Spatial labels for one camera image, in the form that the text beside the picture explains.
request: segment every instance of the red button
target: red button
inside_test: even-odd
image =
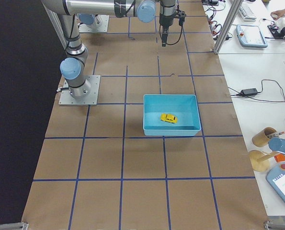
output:
[[[285,170],[285,164],[281,164],[281,169]]]

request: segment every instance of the yellow toy car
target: yellow toy car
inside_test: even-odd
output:
[[[169,123],[177,123],[177,117],[173,114],[161,114],[160,116],[161,121],[169,122]]]

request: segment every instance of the human hand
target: human hand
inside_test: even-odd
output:
[[[279,19],[280,17],[282,17],[282,16],[284,16],[284,15],[285,15],[284,10],[279,10],[279,11],[271,12],[271,17],[272,17],[274,20],[277,20],[277,19]]]

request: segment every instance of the beige cup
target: beige cup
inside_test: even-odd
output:
[[[253,136],[252,142],[257,147],[263,147],[268,144],[268,141],[270,140],[267,135],[275,133],[276,130],[271,127],[264,128],[262,131],[260,131],[258,134]]]

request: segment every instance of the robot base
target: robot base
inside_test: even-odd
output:
[[[81,34],[101,34],[107,33],[108,23],[109,23],[109,15],[101,15],[102,25],[98,28],[90,28],[85,24],[80,25],[79,31]]]
[[[61,92],[61,96],[59,99],[59,105],[61,106],[78,106],[78,105],[97,105],[98,103],[98,95],[99,95],[99,87],[101,76],[100,75],[87,75],[86,80],[90,82],[91,89],[89,94],[82,98],[73,98],[68,90],[64,90]],[[65,81],[63,87],[68,87],[68,83]]]

